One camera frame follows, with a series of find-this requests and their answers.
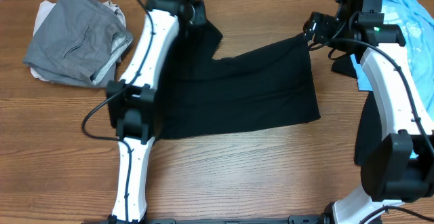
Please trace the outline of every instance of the blue cloth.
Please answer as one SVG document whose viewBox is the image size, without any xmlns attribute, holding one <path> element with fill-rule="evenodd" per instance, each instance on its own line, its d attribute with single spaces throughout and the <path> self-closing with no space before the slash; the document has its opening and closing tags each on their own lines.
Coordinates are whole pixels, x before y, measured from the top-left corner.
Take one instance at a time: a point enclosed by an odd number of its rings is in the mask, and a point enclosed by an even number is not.
<svg viewBox="0 0 434 224">
<path fill-rule="evenodd" d="M 382 0 L 385 24 L 397 24 L 406 39 L 408 64 L 420 98 L 434 120 L 434 20 L 417 0 Z M 359 90 L 372 91 L 360 64 L 351 56 Z"/>
</svg>

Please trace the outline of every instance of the wood grain surface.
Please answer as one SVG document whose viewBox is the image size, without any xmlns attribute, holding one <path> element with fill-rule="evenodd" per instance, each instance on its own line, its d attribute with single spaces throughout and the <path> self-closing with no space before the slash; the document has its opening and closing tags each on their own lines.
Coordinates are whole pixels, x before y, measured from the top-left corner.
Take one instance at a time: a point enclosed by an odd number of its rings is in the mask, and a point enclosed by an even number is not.
<svg viewBox="0 0 434 224">
<path fill-rule="evenodd" d="M 121 6 L 135 37 L 144 12 Z M 434 13 L 434 0 L 419 0 Z M 105 219 L 114 205 L 116 143 L 86 138 L 80 123 L 104 90 L 45 83 L 22 64 L 40 1 L 0 2 L 0 223 L 76 224 Z M 215 57 L 236 56 L 293 37 L 312 11 L 334 14 L 333 0 L 205 0 L 224 39 Z M 355 79 L 330 71 L 329 49 L 311 52 L 321 119 L 257 132 L 159 141 L 152 149 L 149 218 L 280 218 L 319 214 L 359 184 L 355 136 L 366 99 Z M 113 136 L 106 108 L 88 128 Z M 408 208 L 434 217 L 432 199 Z M 385 223 L 422 223 L 392 212 Z"/>
</svg>

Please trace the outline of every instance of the black cable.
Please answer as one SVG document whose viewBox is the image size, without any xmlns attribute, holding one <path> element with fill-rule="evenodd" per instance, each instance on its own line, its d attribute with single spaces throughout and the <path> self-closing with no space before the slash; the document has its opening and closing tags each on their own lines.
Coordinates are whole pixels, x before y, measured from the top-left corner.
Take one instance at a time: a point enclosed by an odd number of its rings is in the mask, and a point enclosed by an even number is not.
<svg viewBox="0 0 434 224">
<path fill-rule="evenodd" d="M 131 147 L 129 144 L 127 144 L 124 141 L 119 141 L 120 143 L 123 143 L 126 147 L 127 147 L 127 152 L 128 152 L 128 171 L 127 171 L 127 180 L 125 182 L 125 195 L 123 196 L 123 198 L 125 199 L 125 223 L 129 223 L 130 219 L 128 217 L 128 196 L 130 196 L 130 194 L 128 193 L 128 186 L 130 185 L 130 176 L 131 176 L 131 167 L 132 167 L 132 161 L 133 161 L 133 155 L 132 152 L 133 150 L 131 150 Z"/>
<path fill-rule="evenodd" d="M 358 16 L 360 13 L 361 13 L 360 11 L 356 11 L 356 12 L 354 12 L 354 13 L 351 15 L 351 17 L 350 17 L 350 19 L 349 19 L 349 21 L 348 21 L 348 29 L 349 29 L 350 31 L 352 30 L 352 27 L 353 27 L 354 18 L 355 18 L 356 16 Z"/>
<path fill-rule="evenodd" d="M 144 10 L 144 12 L 146 13 L 146 15 L 149 18 L 149 22 L 151 25 L 151 38 L 149 39 L 149 45 L 148 48 L 146 50 L 146 53 L 143 57 L 142 62 L 140 63 L 140 66 L 138 67 L 138 70 L 135 74 L 135 76 L 133 77 L 133 79 L 131 80 L 131 82 L 129 82 L 122 90 L 118 91 L 116 94 L 112 95 L 110 98 L 107 98 L 106 100 L 104 100 L 102 103 L 100 103 L 97 107 L 95 107 L 94 109 L 92 109 L 83 119 L 83 121 L 81 122 L 81 130 L 83 131 L 83 133 L 93 139 L 99 139 L 99 140 L 107 140 L 107 141 L 117 141 L 120 143 L 123 143 L 126 147 L 127 147 L 127 151 L 128 151 L 128 155 L 129 155 L 129 160 L 128 160 L 128 171 L 127 171 L 127 180 L 125 182 L 125 222 L 129 223 L 129 217 L 128 217 L 128 187 L 130 184 L 130 175 L 131 175 L 131 167 L 132 167 L 132 150 L 131 147 L 124 141 L 120 141 L 118 138 L 115 137 L 106 137 L 106 136 L 94 136 L 92 134 L 90 134 L 85 126 L 87 121 L 90 119 L 91 116 L 93 116 L 98 110 L 100 110 L 104 105 L 106 105 L 107 103 L 111 102 L 113 99 L 117 98 L 118 96 L 120 96 L 121 94 L 123 94 L 129 87 L 131 87 L 134 82 L 137 80 L 137 78 L 141 75 L 140 71 L 143 68 L 144 65 L 144 61 L 146 60 L 146 58 L 148 57 L 149 54 L 149 50 L 151 49 L 152 46 L 152 42 L 154 39 L 154 23 L 152 20 L 151 15 L 149 14 L 146 5 L 141 1 L 141 0 L 137 0 L 137 2 L 140 4 L 140 6 L 142 7 L 142 9 Z"/>
<path fill-rule="evenodd" d="M 415 217 L 418 217 L 420 219 L 423 219 L 423 220 L 426 220 L 426 221 L 430 221 L 430 222 L 434 222 L 434 218 L 426 217 L 426 216 L 424 216 L 422 214 L 419 214 L 419 213 L 414 212 L 412 210 L 408 210 L 406 208 L 396 207 L 396 206 L 383 206 L 383 207 L 379 208 L 378 210 L 375 210 L 374 212 L 372 212 L 371 214 L 369 214 L 367 217 L 363 218 L 363 220 L 360 221 L 360 224 L 365 224 L 372 217 L 375 217 L 376 215 L 380 214 L 383 211 L 388 212 L 389 210 L 399 210 L 399 211 L 405 212 L 407 214 L 414 215 Z"/>
<path fill-rule="evenodd" d="M 334 34 L 334 36 L 332 37 L 332 39 L 336 38 L 342 32 L 342 30 L 344 29 L 345 25 L 347 25 L 346 22 L 344 22 L 344 24 L 340 27 L 340 29 L 338 30 L 338 32 L 336 32 L 336 34 Z M 326 41 L 325 43 L 323 43 L 321 45 L 318 45 L 317 47 L 314 47 L 314 45 L 317 45 L 318 43 L 312 43 L 307 48 L 308 48 L 309 51 L 315 51 L 315 50 L 318 50 L 320 48 L 323 48 L 324 46 L 327 46 L 329 43 L 330 43 L 330 41 Z"/>
<path fill-rule="evenodd" d="M 427 133 L 425 132 L 425 130 L 422 127 L 422 123 L 420 122 L 420 117 L 418 114 L 418 111 L 416 109 L 416 105 L 414 104 L 414 100 L 413 100 L 413 96 L 412 96 L 412 91 L 410 90 L 410 86 L 408 85 L 406 76 L 404 75 L 404 73 L 402 72 L 401 67 L 389 56 L 387 55 L 385 52 L 383 52 L 381 49 L 379 49 L 376 46 L 373 46 L 369 43 L 365 43 L 362 41 L 358 41 L 358 40 L 353 40 L 353 39 L 346 39 L 346 38 L 338 38 L 338 39 L 331 39 L 330 41 L 332 42 L 349 42 L 349 43 L 355 43 L 358 45 L 363 45 L 367 48 L 372 48 L 373 50 L 377 51 L 379 54 L 383 55 L 392 65 L 393 68 L 395 68 L 395 70 L 398 72 L 399 76 L 402 79 L 402 83 L 404 84 L 404 87 L 406 88 L 406 92 L 407 92 L 407 96 L 408 96 L 408 101 L 410 103 L 410 106 L 412 108 L 412 113 L 414 116 L 414 122 L 416 122 L 416 125 L 418 126 L 419 132 L 422 134 L 425 143 L 427 144 L 427 147 L 429 148 L 429 151 L 431 152 L 431 155 L 433 155 L 434 152 L 434 148 L 431 145 L 431 142 L 427 136 Z"/>
<path fill-rule="evenodd" d="M 343 54 L 343 55 L 341 55 L 341 56 L 339 56 L 339 57 L 336 57 L 336 58 L 332 58 L 332 55 L 333 55 L 334 51 L 336 51 L 336 48 L 333 48 L 333 49 L 330 50 L 330 52 L 328 53 L 328 58 L 329 58 L 330 60 L 333 60 L 333 61 L 337 61 L 337 60 L 340 60 L 341 58 L 345 58 L 345 57 L 351 55 L 351 53 L 348 53 L 348 54 Z"/>
</svg>

